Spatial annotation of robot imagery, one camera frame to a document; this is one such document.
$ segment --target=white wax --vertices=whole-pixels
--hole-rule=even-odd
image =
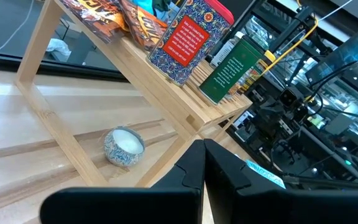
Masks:
[[[142,143],[140,143],[139,139],[132,133],[117,129],[112,132],[112,136],[117,145],[126,152],[132,154],[139,154],[143,152]]]

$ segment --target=green label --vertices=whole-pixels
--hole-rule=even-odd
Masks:
[[[246,40],[241,39],[215,71],[200,85],[201,91],[214,103],[224,95],[262,57]]]

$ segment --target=blue patterned tin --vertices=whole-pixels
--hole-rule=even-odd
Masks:
[[[187,0],[147,59],[182,86],[233,22],[217,0]]]
[[[117,139],[114,138],[115,130],[123,130],[135,136],[135,138],[139,141],[139,144],[142,147],[141,151],[138,152],[128,152],[123,150],[117,143]],[[107,159],[116,166],[127,167],[136,164],[139,159],[142,158],[144,153],[144,141],[139,134],[135,131],[125,128],[125,127],[116,127],[111,130],[107,136],[104,138],[104,152],[106,154]]]

